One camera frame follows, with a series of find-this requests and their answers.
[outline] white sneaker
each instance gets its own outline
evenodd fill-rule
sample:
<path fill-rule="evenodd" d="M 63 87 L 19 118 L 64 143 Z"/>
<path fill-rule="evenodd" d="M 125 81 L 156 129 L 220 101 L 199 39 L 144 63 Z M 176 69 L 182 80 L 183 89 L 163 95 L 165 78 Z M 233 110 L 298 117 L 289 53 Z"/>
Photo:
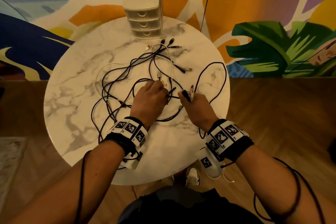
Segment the white sneaker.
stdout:
<path fill-rule="evenodd" d="M 185 186 L 188 187 L 189 185 L 199 185 L 200 183 L 200 173 L 196 167 L 189 167 L 187 169 L 187 181 Z"/>

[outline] green leaf painting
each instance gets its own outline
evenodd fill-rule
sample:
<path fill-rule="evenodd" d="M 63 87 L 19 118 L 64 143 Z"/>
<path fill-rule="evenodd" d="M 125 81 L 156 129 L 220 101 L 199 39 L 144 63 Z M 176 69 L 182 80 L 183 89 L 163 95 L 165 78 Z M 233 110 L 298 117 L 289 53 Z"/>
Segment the green leaf painting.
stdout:
<path fill-rule="evenodd" d="M 243 58 L 237 62 L 254 77 L 321 76 L 336 66 L 335 61 L 315 66 L 308 60 L 334 34 L 328 27 L 310 22 L 293 22 L 289 35 L 280 22 L 243 22 L 235 25 L 232 35 L 252 40 L 245 45 L 226 46 L 226 50 L 230 57 Z"/>

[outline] rug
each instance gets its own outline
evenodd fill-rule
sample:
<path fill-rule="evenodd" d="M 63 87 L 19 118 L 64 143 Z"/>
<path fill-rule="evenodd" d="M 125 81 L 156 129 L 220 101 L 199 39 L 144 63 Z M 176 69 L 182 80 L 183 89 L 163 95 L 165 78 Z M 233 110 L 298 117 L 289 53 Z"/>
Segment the rug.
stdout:
<path fill-rule="evenodd" d="M 25 137 L 0 137 L 0 213 L 22 159 L 26 142 Z"/>

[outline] painted mural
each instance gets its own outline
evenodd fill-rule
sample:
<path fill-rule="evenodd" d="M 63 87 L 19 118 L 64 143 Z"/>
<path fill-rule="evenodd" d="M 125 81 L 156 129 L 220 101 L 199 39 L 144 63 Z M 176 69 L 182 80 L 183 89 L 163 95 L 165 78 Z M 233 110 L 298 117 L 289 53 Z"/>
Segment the painted mural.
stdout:
<path fill-rule="evenodd" d="M 163 0 L 206 35 L 230 77 L 336 76 L 336 0 Z M 0 0 L 0 79 L 48 79 L 64 52 L 122 0 Z"/>

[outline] marble table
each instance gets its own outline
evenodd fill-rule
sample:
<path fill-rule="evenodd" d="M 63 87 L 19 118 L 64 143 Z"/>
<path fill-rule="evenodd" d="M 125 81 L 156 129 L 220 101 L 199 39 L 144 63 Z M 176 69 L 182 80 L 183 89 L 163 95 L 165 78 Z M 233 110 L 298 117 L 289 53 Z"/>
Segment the marble table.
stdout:
<path fill-rule="evenodd" d="M 162 38 L 166 43 L 174 37 L 173 45 L 182 48 L 172 49 L 173 60 L 182 67 L 191 67 L 191 72 L 183 74 L 173 70 L 175 78 L 185 89 L 195 84 L 200 72 L 211 62 L 223 62 L 212 44 L 201 32 L 177 19 L 163 18 Z M 61 57 L 48 81 L 44 98 L 44 119 L 49 136 L 67 163 L 73 166 L 83 155 L 98 145 L 98 131 L 90 119 L 91 109 L 100 96 L 95 92 L 94 83 L 101 91 L 101 80 L 105 72 L 122 65 L 109 65 L 99 73 L 106 64 L 115 62 L 128 65 L 130 60 L 140 56 L 147 45 L 160 43 L 161 39 L 139 40 L 131 33 L 126 17 L 107 22 L 75 42 Z M 157 59 L 158 66 L 170 74 L 170 62 Z M 112 94 L 124 99 L 134 82 L 139 78 L 148 78 L 149 61 L 132 69 L 129 77 L 116 83 Z M 120 72 L 113 72 L 105 82 L 115 79 Z M 157 70 L 152 66 L 155 78 Z M 210 100 L 218 94 L 225 76 L 226 84 L 222 93 L 212 102 L 216 114 L 225 118 L 230 100 L 229 76 L 222 65 L 214 64 L 202 75 L 197 92 L 205 94 Z M 135 92 L 143 83 L 137 84 Z M 112 101 L 116 108 L 119 104 Z M 165 107 L 160 118 L 169 117 L 179 108 L 178 99 L 172 99 Z M 118 114 L 122 119 L 128 116 L 129 108 L 123 108 Z M 99 127 L 107 118 L 106 105 L 101 101 L 94 111 L 94 120 Z M 103 137 L 113 121 L 109 119 L 103 129 Z M 135 185 L 153 182 L 181 171 L 197 160 L 196 152 L 204 146 L 196 128 L 188 119 L 185 109 L 169 122 L 157 122 L 149 130 L 146 141 L 146 153 L 136 170 L 118 170 L 112 184 Z"/>

